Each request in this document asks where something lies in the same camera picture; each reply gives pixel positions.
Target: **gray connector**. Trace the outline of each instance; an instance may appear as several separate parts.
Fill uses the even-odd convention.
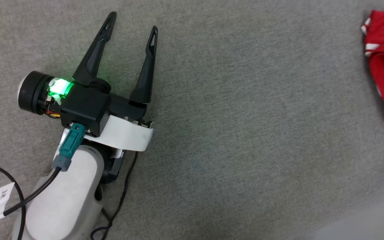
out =
[[[62,155],[57,155],[53,160],[52,167],[60,167],[62,172],[66,172],[70,166],[72,160]]]

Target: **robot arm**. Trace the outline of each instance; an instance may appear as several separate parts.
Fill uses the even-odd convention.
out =
[[[151,140],[152,122],[145,122],[143,116],[151,101],[158,29],[152,28],[137,86],[127,99],[110,93],[110,85],[97,78],[115,20],[116,12],[111,12],[73,81],[33,71],[20,83],[20,108],[60,119],[65,128],[55,158],[70,128],[74,124],[85,127],[84,140],[70,166],[27,205],[24,240],[89,238],[105,200],[101,185],[116,179],[126,150],[144,151]],[[47,178],[41,178],[35,188]],[[15,221],[12,240],[17,239],[19,228],[20,216]]]

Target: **black wire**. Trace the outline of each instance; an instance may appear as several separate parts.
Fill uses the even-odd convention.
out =
[[[2,172],[7,178],[9,178],[10,181],[14,182],[14,187],[17,190],[17,194],[19,195],[20,201],[24,200],[22,190],[20,189],[19,184],[17,184],[16,180],[11,176],[6,170],[2,169],[0,167],[0,172]],[[20,229],[19,229],[19,235],[17,237],[17,240],[22,240],[23,232],[25,230],[25,222],[26,222],[26,206],[22,206],[22,217],[20,219]]]
[[[134,160],[133,160],[133,163],[131,164],[131,167],[130,167],[130,170],[128,170],[128,173],[127,173],[127,176],[125,177],[125,182],[124,182],[124,191],[122,192],[122,196],[121,196],[121,199],[119,200],[119,204],[118,204],[118,208],[116,209],[115,213],[113,214],[113,216],[109,219],[108,218],[108,213],[106,212],[106,210],[104,210],[102,208],[102,213],[103,215],[108,219],[109,223],[106,227],[100,227],[100,228],[96,228],[94,231],[91,232],[90,234],[90,238],[91,240],[95,240],[94,239],[94,234],[96,234],[96,232],[98,231],[101,231],[101,230],[105,230],[105,233],[103,234],[103,237],[101,240],[105,240],[108,233],[109,233],[109,229],[112,227],[113,225],[113,220],[115,219],[115,217],[117,216],[117,214],[119,213],[119,211],[121,210],[121,207],[122,207],[122,203],[124,202],[124,199],[125,199],[125,195],[127,194],[127,188],[128,188],[128,179],[130,178],[130,175],[131,175],[131,172],[133,171],[133,168],[134,168],[134,165],[136,164],[136,161],[137,161],[137,155],[138,155],[139,152],[136,152],[136,155],[134,155]]]
[[[16,205],[9,208],[8,210],[5,210],[4,216],[8,216],[9,214],[12,214],[14,211],[25,206],[28,202],[30,202],[32,199],[34,199],[36,196],[38,196],[38,194],[40,194],[42,191],[44,191],[50,185],[50,183],[56,178],[56,176],[58,175],[60,170],[61,170],[60,167],[56,167],[53,174],[49,177],[49,179],[47,179],[47,181],[44,182],[44,184],[41,185],[41,187],[39,187],[35,192],[33,192],[31,195],[29,195],[25,200],[20,201],[20,203],[17,203]]]

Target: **gray carpet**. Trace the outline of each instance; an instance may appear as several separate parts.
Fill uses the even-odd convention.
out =
[[[314,231],[384,199],[384,104],[360,32],[372,9],[384,1],[0,0],[0,166],[26,195],[50,169],[61,124],[21,111],[17,85],[34,69],[72,76],[117,11],[99,71],[112,92],[134,88],[153,25],[159,39],[154,137],[108,239]],[[106,189],[110,212],[131,157]]]

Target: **cylindrical motor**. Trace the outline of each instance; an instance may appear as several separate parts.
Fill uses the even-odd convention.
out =
[[[42,115],[48,110],[48,97],[60,105],[72,86],[72,82],[33,71],[20,82],[17,101],[21,109]]]

